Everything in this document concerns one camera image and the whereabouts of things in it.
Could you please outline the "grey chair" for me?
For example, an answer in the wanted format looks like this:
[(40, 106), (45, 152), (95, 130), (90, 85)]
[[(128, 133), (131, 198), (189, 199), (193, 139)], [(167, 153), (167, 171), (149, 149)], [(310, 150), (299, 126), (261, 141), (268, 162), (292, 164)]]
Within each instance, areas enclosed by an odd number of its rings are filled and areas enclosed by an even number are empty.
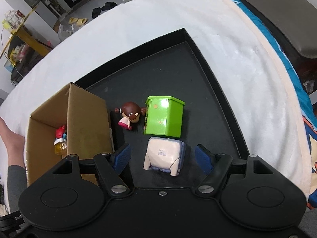
[(316, 7), (307, 0), (245, 0), (265, 16), (303, 57), (316, 59)]

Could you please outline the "red figurine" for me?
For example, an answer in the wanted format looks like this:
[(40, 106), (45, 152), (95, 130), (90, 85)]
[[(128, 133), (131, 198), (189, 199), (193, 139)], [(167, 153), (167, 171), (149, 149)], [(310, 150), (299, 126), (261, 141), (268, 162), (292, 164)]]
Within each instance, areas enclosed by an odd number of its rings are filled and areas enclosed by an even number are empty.
[(60, 126), (55, 132), (55, 154), (65, 157), (67, 154), (67, 127)]

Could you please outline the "yellow side table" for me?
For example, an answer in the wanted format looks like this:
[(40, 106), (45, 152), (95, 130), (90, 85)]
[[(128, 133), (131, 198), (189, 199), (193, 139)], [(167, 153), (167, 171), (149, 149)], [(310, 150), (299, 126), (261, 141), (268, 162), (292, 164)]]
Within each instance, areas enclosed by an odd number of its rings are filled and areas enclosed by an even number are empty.
[(11, 37), (6, 43), (6, 45), (3, 47), (1, 57), (6, 53), (7, 47), (9, 46), (10, 42), (12, 42), (12, 39), (15, 36), (20, 38), (23, 42), (25, 42), (25, 44), (29, 45), (42, 57), (45, 57), (49, 53), (49, 49), (52, 49), (50, 46), (40, 43), (39, 41), (36, 41), (35, 38), (33, 38), (24, 30), (25, 22), (27, 21), (29, 16), (36, 10), (37, 6), (38, 5), (36, 4), (35, 7), (26, 16), (19, 10), (13, 10), (8, 12), (9, 18), (4, 19), (2, 25), (11, 33)]

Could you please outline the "green tin box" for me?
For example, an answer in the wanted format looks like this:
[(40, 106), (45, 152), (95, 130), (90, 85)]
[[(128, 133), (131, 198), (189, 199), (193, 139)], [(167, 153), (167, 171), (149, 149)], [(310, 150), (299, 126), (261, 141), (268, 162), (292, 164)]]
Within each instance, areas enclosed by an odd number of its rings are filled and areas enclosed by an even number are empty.
[(173, 96), (149, 96), (143, 133), (180, 138), (184, 106), (184, 101)]

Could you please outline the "blue patterned bed sheet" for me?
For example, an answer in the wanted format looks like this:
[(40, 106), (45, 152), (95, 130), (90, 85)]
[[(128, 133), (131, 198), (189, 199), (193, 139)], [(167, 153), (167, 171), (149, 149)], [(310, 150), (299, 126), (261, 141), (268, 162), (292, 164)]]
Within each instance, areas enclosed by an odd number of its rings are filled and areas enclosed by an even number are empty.
[(310, 183), (310, 192), (307, 207), (309, 209), (316, 208), (316, 119), (313, 115), (313, 108), (310, 103), (310, 99), (308, 98), (308, 94), (304, 91), (301, 86), (299, 77), (281, 48), (279, 42), (273, 37), (269, 29), (266, 27), (264, 21), (262, 21), (259, 17), (257, 17), (251, 10), (249, 10), (245, 4), (242, 3), (242, 0), (231, 0), (235, 3), (246, 15), (247, 17), (258, 27), (258, 29), (262, 32), (262, 34), (266, 37), (270, 45), (273, 47), (279, 58), (281, 59), (290, 80), (294, 86), (296, 95), (298, 97), (298, 101), (301, 108), (303, 125), (305, 127), (305, 133), (307, 136), (307, 143), (309, 146), (310, 152), (310, 163), (312, 167), (311, 174), (311, 183)]

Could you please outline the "black shallow tray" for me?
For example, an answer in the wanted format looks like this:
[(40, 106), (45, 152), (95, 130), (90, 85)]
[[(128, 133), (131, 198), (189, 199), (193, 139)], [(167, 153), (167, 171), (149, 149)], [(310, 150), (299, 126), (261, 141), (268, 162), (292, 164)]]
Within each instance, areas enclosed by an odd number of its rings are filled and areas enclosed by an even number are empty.
[[(195, 147), (248, 156), (238, 122), (210, 66), (185, 29), (155, 38), (106, 62), (76, 81), (106, 101), (115, 147), (132, 148), (130, 169), (141, 188), (197, 185), (204, 173)], [(178, 139), (185, 144), (183, 167), (145, 170), (148, 141)]]

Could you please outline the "black slippers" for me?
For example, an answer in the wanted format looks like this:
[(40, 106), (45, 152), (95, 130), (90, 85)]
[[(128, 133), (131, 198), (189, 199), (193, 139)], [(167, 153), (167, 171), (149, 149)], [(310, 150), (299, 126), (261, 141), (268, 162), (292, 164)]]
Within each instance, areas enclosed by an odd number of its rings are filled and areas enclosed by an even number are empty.
[(109, 11), (116, 7), (118, 4), (115, 2), (106, 2), (103, 7), (97, 7), (92, 10), (92, 19), (97, 18), (102, 12)]

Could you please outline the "person's bare foot and leg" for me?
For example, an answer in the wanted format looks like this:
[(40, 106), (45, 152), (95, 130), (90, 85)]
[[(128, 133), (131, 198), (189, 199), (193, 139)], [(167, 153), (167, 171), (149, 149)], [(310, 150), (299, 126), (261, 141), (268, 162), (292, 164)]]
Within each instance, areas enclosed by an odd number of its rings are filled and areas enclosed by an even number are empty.
[(24, 162), (25, 138), (10, 130), (1, 118), (1, 139), (8, 155), (7, 198), (9, 211), (13, 213), (19, 210), (19, 198), (27, 188)]

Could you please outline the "brown cardboard box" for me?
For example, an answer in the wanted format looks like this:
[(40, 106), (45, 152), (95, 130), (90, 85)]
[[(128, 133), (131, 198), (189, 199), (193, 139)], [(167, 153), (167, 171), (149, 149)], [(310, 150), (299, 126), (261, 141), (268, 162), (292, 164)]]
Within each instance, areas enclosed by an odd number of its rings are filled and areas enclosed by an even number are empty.
[(67, 127), (67, 155), (91, 159), (112, 153), (109, 114), (104, 99), (69, 83), (30, 115), (26, 136), (26, 179), (31, 185), (64, 157), (55, 154), (55, 132)]

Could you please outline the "yellow slippers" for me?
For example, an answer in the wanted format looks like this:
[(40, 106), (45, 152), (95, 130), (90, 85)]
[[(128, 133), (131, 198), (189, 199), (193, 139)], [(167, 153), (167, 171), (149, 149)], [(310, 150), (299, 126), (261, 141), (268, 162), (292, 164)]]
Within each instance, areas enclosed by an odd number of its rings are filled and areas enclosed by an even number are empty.
[(85, 25), (86, 23), (88, 22), (88, 19), (87, 18), (75, 18), (75, 17), (71, 17), (69, 20), (68, 20), (68, 24), (69, 25), (76, 25), (78, 27), (81, 27), (83, 25)]

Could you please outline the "brown haired doll figurine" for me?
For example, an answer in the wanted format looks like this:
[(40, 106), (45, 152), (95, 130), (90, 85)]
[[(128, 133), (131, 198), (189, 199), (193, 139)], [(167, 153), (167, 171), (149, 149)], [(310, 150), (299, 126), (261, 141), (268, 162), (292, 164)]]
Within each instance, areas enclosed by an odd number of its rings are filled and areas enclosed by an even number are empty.
[(147, 109), (140, 107), (135, 102), (126, 102), (121, 108), (115, 108), (115, 113), (121, 115), (118, 125), (126, 130), (131, 130), (133, 124), (139, 122), (141, 116), (145, 116)]

